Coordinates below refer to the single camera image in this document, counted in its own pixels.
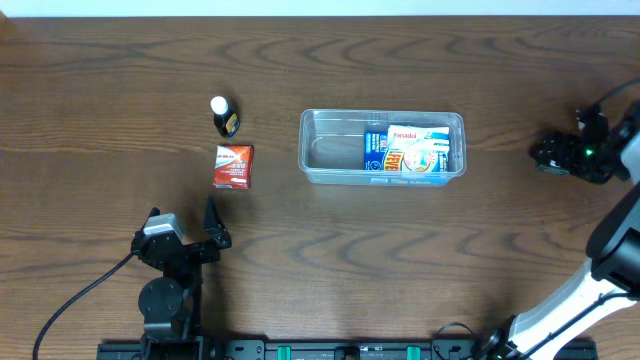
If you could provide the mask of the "blue Kool Fever box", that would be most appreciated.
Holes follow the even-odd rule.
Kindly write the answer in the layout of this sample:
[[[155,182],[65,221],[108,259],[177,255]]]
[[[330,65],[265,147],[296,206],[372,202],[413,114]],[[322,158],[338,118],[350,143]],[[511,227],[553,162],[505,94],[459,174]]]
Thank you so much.
[[[364,138],[364,169],[385,171],[383,163],[387,147],[387,133],[367,132]]]

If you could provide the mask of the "white Panadol box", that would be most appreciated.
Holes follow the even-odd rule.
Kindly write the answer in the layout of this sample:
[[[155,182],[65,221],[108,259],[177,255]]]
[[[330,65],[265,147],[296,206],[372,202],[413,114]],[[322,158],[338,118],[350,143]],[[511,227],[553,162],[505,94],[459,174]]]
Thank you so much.
[[[385,171],[440,173],[448,171],[448,127],[391,125],[384,157]]]

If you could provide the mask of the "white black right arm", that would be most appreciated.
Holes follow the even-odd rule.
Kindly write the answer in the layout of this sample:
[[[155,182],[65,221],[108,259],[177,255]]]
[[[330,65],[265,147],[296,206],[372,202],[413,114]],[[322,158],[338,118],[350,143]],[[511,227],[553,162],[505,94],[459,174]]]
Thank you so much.
[[[595,103],[576,114],[578,134],[550,133],[530,150],[539,169],[593,184],[611,178],[639,181],[639,104],[610,126]],[[631,190],[599,223],[586,258],[560,288],[533,309],[497,329],[477,359],[595,359],[580,334],[603,318],[639,302],[639,188]]]

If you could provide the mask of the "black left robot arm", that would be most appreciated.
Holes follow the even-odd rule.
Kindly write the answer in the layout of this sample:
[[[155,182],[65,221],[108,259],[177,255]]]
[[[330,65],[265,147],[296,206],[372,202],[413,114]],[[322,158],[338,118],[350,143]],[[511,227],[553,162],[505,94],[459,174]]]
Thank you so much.
[[[144,317],[143,359],[222,359],[224,346],[202,330],[202,266],[220,260],[232,246],[214,199],[207,199],[204,216],[207,239],[185,244],[177,217],[151,210],[134,234],[131,250],[162,275],[141,290],[138,307]]]

